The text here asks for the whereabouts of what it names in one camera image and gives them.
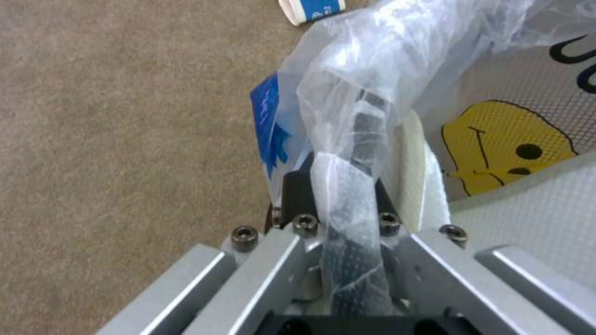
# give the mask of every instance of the yellow smiley face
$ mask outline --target yellow smiley face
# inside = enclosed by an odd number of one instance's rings
[[[503,101],[484,101],[445,124],[442,135],[469,195],[509,184],[577,156],[572,142],[540,115]]]

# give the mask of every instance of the black plastic part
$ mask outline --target black plastic part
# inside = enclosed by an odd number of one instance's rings
[[[478,335],[461,317],[358,317],[269,315],[258,335]]]
[[[284,176],[281,196],[281,225],[291,222],[296,215],[310,214],[318,219],[315,197],[312,194],[311,174],[307,171],[292,171]]]
[[[299,170],[287,173],[284,176],[283,193],[281,196],[281,228],[284,228],[299,214],[310,214],[320,220],[316,211],[315,197],[312,193],[311,166],[313,154],[309,154]],[[394,213],[395,207],[387,194],[380,179],[375,184],[377,197],[377,210],[379,213]],[[265,234],[271,229],[271,210],[269,204],[265,221]]]

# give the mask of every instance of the clear plastic bag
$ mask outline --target clear plastic bag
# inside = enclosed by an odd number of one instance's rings
[[[404,113],[431,104],[485,52],[595,29],[594,0],[392,0],[320,21],[305,34],[278,71],[277,122],[300,128],[294,145],[311,143],[316,152],[311,179],[328,231],[323,274],[332,301],[341,302],[333,312],[390,311],[374,181],[394,152]],[[287,161],[283,169],[295,169],[299,154]],[[275,188],[278,195],[281,184]]]

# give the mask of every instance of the beige carpet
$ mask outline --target beige carpet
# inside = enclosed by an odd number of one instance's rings
[[[91,333],[268,205],[249,92],[275,0],[0,2],[0,333]]]

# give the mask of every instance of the black eye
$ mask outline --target black eye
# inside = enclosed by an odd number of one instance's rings
[[[525,167],[515,167],[514,169],[511,169],[509,171],[507,171],[507,173],[510,173],[512,175],[524,175],[527,176],[530,174],[530,170],[526,169]]]
[[[536,144],[522,144],[516,149],[516,154],[523,159],[538,159],[542,156],[542,149]]]

